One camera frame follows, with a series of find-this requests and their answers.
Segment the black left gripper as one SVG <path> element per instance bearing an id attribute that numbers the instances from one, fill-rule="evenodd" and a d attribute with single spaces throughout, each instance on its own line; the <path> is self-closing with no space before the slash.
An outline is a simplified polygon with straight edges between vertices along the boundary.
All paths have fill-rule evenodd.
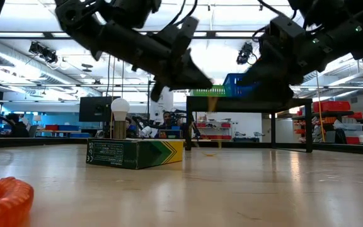
<path id="1" fill-rule="evenodd" d="M 154 75 L 171 90 L 212 88 L 212 81 L 193 62 L 190 52 L 170 59 L 171 41 L 165 30 L 142 35 L 112 22 L 102 28 L 98 48 Z"/>

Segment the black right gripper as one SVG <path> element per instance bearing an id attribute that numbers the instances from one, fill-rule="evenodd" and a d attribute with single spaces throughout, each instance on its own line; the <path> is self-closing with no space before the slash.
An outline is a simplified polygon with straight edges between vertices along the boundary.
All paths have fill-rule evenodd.
<path id="1" fill-rule="evenodd" d="M 237 85 L 253 84 L 247 102 L 260 106 L 279 106 L 289 102 L 294 92 L 288 84 L 300 84 L 303 76 L 322 72 L 328 64 L 328 35 L 307 33 L 303 40 L 283 43 L 265 32 L 259 39 L 260 58 Z"/>

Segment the green plastic mesh basket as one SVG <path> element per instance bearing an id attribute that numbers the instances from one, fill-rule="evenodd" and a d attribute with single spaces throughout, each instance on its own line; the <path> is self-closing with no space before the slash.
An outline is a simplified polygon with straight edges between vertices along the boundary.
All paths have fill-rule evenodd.
<path id="1" fill-rule="evenodd" d="M 213 85 L 210 89 L 197 89 L 191 90 L 190 96 L 216 96 L 224 97 L 226 96 L 226 91 L 223 85 Z"/>

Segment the blue plastic mesh basket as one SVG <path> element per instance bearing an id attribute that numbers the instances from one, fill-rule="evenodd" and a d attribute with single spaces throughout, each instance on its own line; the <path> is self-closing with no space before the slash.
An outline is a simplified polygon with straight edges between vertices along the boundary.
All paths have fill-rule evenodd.
<path id="1" fill-rule="evenodd" d="M 245 73 L 229 73 L 223 83 L 226 96 L 230 97 L 243 97 L 247 96 L 251 91 L 253 91 L 258 84 L 252 83 L 249 85 L 239 85 L 238 83 L 243 79 Z"/>

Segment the green crayon box landscape print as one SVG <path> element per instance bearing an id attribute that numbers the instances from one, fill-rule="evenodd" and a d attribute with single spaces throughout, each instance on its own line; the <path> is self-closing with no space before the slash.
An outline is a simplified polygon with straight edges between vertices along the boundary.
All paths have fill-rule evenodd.
<path id="1" fill-rule="evenodd" d="M 139 170 L 183 160 L 182 139 L 87 140 L 86 163 Z"/>

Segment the black perforated metal shelf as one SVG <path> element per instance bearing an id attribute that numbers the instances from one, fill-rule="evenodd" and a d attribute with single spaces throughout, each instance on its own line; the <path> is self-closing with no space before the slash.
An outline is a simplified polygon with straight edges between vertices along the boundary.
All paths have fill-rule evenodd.
<path id="1" fill-rule="evenodd" d="M 311 135 L 311 115 L 312 115 L 312 99 L 309 98 L 293 98 L 285 105 L 279 106 L 260 106 L 259 104 L 254 104 L 247 102 L 247 99 L 241 97 L 219 97 L 217 101 L 217 107 L 215 112 L 232 112 L 232 113 L 261 113 L 261 114 L 271 114 L 271 141 L 272 146 L 275 146 L 276 141 L 276 119 L 275 114 L 288 110 L 293 107 L 305 107 L 305 136 L 306 145 L 308 148 L 306 150 L 301 149 L 302 152 L 312 153 L 311 148 L 312 135 Z M 188 96 L 186 102 L 187 111 L 187 124 L 191 124 L 191 114 L 193 112 L 207 112 L 207 97 L 204 96 Z"/>

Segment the black ceiling studio light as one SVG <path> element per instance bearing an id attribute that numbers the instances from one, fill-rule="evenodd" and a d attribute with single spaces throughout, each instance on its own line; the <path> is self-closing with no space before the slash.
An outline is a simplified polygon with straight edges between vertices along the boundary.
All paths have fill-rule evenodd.
<path id="1" fill-rule="evenodd" d="M 243 64 L 247 64 L 250 57 L 253 55 L 253 46 L 251 42 L 245 42 L 239 53 L 238 56 L 236 58 L 236 63 L 238 65 L 243 65 Z"/>
<path id="2" fill-rule="evenodd" d="M 39 42 L 31 42 L 29 50 L 33 55 L 39 56 L 46 63 L 55 64 L 58 62 L 58 56 L 56 51 L 50 50 L 47 47 L 44 47 Z"/>

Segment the person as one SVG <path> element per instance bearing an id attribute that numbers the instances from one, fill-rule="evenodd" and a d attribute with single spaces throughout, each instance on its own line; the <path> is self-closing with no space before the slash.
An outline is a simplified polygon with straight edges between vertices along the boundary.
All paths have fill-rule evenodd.
<path id="1" fill-rule="evenodd" d="M 157 131 L 156 137 L 160 139 L 181 139 L 182 123 L 170 112 L 163 113 L 163 124 Z"/>
<path id="2" fill-rule="evenodd" d="M 137 132 L 130 118 L 125 118 L 126 138 L 136 138 Z"/>
<path id="3" fill-rule="evenodd" d="M 20 121 L 20 117 L 16 113 L 9 113 L 6 118 L 14 124 L 11 128 L 11 137 L 30 137 L 26 125 Z"/>

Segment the large red storage bin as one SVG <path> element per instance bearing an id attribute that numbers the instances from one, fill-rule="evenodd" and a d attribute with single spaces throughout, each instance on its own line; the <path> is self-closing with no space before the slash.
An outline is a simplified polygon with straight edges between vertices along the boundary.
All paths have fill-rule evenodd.
<path id="1" fill-rule="evenodd" d="M 313 103 L 313 112 L 346 112 L 351 106 L 348 101 L 321 101 Z"/>

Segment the black storage shelf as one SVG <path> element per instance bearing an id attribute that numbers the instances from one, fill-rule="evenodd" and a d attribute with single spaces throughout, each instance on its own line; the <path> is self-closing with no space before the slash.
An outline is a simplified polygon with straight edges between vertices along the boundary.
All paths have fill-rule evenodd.
<path id="1" fill-rule="evenodd" d="M 335 129 L 333 123 L 356 121 L 363 124 L 363 115 L 361 112 L 321 112 L 311 115 L 311 135 L 314 143 L 329 144 L 357 144 L 360 145 L 359 136 L 363 135 L 362 131 L 345 131 Z"/>

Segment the white light bulb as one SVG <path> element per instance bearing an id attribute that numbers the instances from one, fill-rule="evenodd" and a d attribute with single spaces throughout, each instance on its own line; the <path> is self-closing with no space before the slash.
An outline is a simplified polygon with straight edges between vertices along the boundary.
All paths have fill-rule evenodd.
<path id="1" fill-rule="evenodd" d="M 111 103 L 111 111 L 115 121 L 125 121 L 125 118 L 130 110 L 130 105 L 123 98 L 116 98 Z"/>

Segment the clear storage bin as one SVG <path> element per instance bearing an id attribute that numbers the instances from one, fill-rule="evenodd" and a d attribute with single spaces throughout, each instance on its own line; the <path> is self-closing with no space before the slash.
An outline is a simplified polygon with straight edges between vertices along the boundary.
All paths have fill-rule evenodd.
<path id="1" fill-rule="evenodd" d="M 352 121 L 350 123 L 348 122 L 340 122 L 339 120 L 336 120 L 333 123 L 333 127 L 335 129 L 343 129 L 345 131 L 362 131 L 363 130 L 363 124 L 360 124 L 356 121 Z"/>

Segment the black background monitor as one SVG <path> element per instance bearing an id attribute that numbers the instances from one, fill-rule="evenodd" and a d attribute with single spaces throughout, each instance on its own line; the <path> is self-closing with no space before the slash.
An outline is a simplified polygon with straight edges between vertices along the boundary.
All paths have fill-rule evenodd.
<path id="1" fill-rule="evenodd" d="M 80 122 L 109 122 L 111 103 L 119 96 L 81 97 L 79 103 Z"/>

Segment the silver ventilation duct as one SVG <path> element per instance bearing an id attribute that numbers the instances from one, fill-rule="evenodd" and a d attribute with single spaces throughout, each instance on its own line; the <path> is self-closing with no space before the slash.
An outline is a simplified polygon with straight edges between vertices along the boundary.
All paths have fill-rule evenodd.
<path id="1" fill-rule="evenodd" d="M 0 84 L 4 87 L 20 86 L 22 90 L 50 90 L 62 99 L 75 100 L 82 96 L 101 96 L 94 88 L 81 86 L 81 82 L 53 70 L 36 56 L 24 55 L 0 42 Z"/>
<path id="2" fill-rule="evenodd" d="M 324 89 L 349 89 L 363 86 L 363 62 L 350 57 L 350 54 L 329 63 L 322 72 L 313 71 L 304 76 L 299 85 L 291 85 L 295 92 Z"/>

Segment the black ceiling rail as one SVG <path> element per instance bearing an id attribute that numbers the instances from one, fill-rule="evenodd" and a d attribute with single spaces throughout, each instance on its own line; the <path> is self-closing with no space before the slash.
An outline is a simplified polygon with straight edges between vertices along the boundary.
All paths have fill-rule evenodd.
<path id="1" fill-rule="evenodd" d="M 262 32 L 253 30 L 201 30 L 195 32 L 193 39 L 252 39 L 259 37 Z M 7 40 L 70 40 L 71 37 L 64 32 L 0 32 L 0 39 Z"/>

